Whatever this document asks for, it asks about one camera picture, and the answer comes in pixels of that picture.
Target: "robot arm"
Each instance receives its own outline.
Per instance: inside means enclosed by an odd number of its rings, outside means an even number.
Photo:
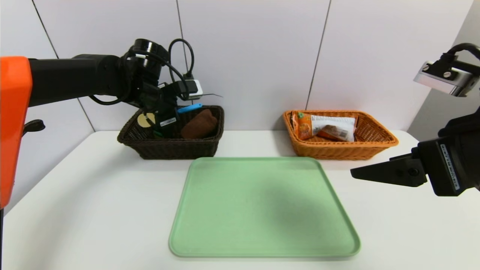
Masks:
[[[452,96],[465,97],[477,83],[480,67],[457,61],[457,52],[468,50],[480,60],[480,48],[462,43],[441,58],[426,62],[415,81]],[[475,187],[480,190],[480,108],[471,115],[452,119],[438,138],[419,142],[411,154],[351,170],[354,178],[416,187],[428,174],[437,196],[458,196]]]
[[[170,44],[182,41],[176,39]],[[176,73],[177,81],[159,88],[163,66]],[[177,98],[198,99],[197,84],[187,81],[170,63],[170,53],[161,45],[137,39],[121,57],[82,54],[72,59],[37,60],[25,57],[1,58],[1,179],[0,209],[9,202],[22,135],[44,128],[41,121],[24,126],[27,107],[89,96],[102,105],[126,102],[145,113],[155,114],[156,123],[177,118]],[[115,96],[101,101],[94,95]],[[172,125],[154,128],[169,137]]]

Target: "orange snack package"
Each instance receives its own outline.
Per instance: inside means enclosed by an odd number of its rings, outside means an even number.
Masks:
[[[333,117],[304,112],[292,114],[292,126],[300,140],[318,135],[333,141],[353,142],[357,117]]]
[[[292,114],[292,124],[293,130],[300,140],[310,139],[315,136],[315,134],[312,133],[311,115],[303,112],[295,112]]]

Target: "orange arm segment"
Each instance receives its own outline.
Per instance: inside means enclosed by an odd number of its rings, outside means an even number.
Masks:
[[[0,209],[12,196],[18,152],[32,92],[32,73],[26,57],[0,58]]]

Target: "table surface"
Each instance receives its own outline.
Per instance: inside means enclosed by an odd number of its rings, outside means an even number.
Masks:
[[[362,248],[345,259],[179,258],[168,237],[191,160],[142,160],[118,132],[89,136],[6,216],[4,270],[478,269],[480,194],[437,197],[353,179],[349,169],[408,153],[400,141],[367,161],[321,160]],[[294,156],[283,131],[225,131],[217,157]]]

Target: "packaged snack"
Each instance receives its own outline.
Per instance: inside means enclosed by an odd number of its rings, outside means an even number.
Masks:
[[[326,126],[322,137],[345,142],[355,141],[355,117],[332,117],[311,115],[303,112],[292,114],[292,124],[300,140],[306,140],[317,135]]]
[[[348,130],[334,125],[326,125],[318,133],[317,136],[327,138],[333,141],[346,142]]]

